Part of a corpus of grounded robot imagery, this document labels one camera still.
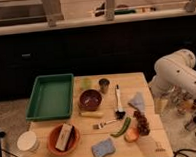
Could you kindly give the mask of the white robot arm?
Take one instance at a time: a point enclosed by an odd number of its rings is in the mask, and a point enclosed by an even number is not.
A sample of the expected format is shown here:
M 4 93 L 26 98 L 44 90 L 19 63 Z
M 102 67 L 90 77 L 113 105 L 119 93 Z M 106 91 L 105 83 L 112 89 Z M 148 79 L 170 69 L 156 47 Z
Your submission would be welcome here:
M 194 53 L 189 49 L 172 52 L 155 62 L 155 75 L 150 82 L 154 97 L 167 94 L 173 86 L 178 86 L 196 98 L 196 65 Z

